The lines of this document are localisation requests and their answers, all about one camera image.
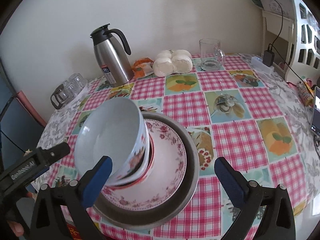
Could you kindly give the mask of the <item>clear glass tumbler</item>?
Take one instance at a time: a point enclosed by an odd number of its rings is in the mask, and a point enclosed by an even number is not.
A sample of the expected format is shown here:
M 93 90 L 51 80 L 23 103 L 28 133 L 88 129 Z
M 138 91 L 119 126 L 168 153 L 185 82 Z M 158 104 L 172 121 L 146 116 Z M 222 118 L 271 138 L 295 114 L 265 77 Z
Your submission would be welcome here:
M 65 80 L 63 82 L 63 87 L 66 91 L 66 93 L 68 94 L 69 97 L 71 98 L 75 98 L 77 96 L 77 88 L 76 85 L 70 81 L 70 80 Z
M 77 92 L 81 92 L 87 85 L 87 80 L 82 77 L 80 73 L 74 73 L 70 76 L 70 80 L 74 83 Z

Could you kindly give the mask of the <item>white bowl red rim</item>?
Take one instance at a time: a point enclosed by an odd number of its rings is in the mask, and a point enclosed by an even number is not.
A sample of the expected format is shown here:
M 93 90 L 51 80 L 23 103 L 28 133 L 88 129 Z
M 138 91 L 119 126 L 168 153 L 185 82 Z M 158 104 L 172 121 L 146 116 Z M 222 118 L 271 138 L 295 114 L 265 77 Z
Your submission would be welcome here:
M 148 178 L 148 176 L 150 175 L 150 173 L 153 169 L 154 159 L 155 159 L 154 142 L 153 142 L 151 135 L 149 135 L 149 141 L 150 141 L 149 160 L 148 160 L 148 166 L 147 166 L 146 170 L 144 171 L 144 173 L 138 179 L 136 179 L 134 181 L 131 181 L 129 183 L 122 183 L 122 184 L 115 185 L 115 186 L 109 186 L 110 188 L 112 188 L 112 189 L 125 189 L 125 188 L 128 188 L 129 186 L 139 184 L 142 181 L 146 180 L 146 178 Z

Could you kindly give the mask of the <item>orange snack packet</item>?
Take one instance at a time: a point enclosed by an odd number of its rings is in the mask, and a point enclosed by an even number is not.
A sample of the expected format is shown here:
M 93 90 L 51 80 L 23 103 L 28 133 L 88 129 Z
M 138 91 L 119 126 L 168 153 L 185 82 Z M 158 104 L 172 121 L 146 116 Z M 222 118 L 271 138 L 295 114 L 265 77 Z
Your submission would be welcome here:
M 153 66 L 153 60 L 148 57 L 136 60 L 131 67 L 135 74 L 134 78 L 140 79 L 153 74 L 152 66 Z

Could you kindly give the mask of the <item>large stainless steel plate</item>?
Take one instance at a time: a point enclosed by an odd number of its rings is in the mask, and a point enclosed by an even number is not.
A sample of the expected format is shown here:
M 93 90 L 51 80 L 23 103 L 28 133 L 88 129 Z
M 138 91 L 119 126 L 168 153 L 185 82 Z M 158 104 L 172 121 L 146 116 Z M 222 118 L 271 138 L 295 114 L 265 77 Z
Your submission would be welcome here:
M 108 222 L 125 229 L 147 229 L 175 217 L 191 200 L 199 179 L 196 146 L 171 118 L 143 112 L 150 135 L 150 165 L 139 181 L 105 187 L 94 209 Z

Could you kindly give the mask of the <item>pink floral ceramic plate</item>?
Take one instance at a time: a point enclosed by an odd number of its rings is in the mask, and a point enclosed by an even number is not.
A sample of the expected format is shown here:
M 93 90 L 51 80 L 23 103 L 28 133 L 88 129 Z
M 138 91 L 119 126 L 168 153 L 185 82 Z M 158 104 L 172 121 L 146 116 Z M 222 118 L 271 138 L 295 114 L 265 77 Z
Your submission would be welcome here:
M 103 196 L 115 206 L 129 211 L 146 211 L 160 206 L 179 188 L 186 171 L 187 155 L 181 137 L 169 125 L 146 119 L 154 142 L 154 166 L 139 184 L 125 189 L 105 186 Z

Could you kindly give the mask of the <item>bag of white buns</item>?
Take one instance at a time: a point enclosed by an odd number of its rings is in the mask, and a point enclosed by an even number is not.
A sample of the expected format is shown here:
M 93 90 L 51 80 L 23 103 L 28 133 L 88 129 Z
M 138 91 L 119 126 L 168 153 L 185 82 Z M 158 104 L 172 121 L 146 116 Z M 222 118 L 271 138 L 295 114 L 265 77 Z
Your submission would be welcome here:
M 157 77 L 189 73 L 193 69 L 191 53 L 183 49 L 164 50 L 156 56 L 152 68 Z

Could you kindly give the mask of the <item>clear glass mug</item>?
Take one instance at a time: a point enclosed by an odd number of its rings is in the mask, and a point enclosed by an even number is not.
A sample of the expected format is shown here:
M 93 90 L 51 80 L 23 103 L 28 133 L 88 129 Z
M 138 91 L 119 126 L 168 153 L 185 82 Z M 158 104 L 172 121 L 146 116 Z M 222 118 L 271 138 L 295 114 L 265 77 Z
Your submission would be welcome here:
M 201 69 L 207 72 L 221 70 L 225 64 L 225 52 L 221 49 L 221 41 L 214 38 L 199 40 Z

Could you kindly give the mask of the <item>small white bowl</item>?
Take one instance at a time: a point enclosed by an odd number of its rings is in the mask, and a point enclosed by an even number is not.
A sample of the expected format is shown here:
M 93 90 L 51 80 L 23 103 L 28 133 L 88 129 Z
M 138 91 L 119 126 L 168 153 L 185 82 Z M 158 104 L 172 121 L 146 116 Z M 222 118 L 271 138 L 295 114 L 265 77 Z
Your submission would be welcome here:
M 74 148 L 75 166 L 82 176 L 108 156 L 112 172 L 106 184 L 129 183 L 146 170 L 149 146 L 149 133 L 138 106 L 127 98 L 112 98 L 97 107 L 82 125 Z

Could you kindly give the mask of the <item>stainless steel thermos jug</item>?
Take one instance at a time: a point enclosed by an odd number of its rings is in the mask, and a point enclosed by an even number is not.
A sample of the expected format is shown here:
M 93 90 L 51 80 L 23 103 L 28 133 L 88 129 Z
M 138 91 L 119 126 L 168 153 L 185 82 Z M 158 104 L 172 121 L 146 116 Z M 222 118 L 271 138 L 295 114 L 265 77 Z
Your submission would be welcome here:
M 134 77 L 129 59 L 131 48 L 119 29 L 109 29 L 108 24 L 95 29 L 90 38 L 94 45 L 96 61 L 111 87 L 122 86 Z

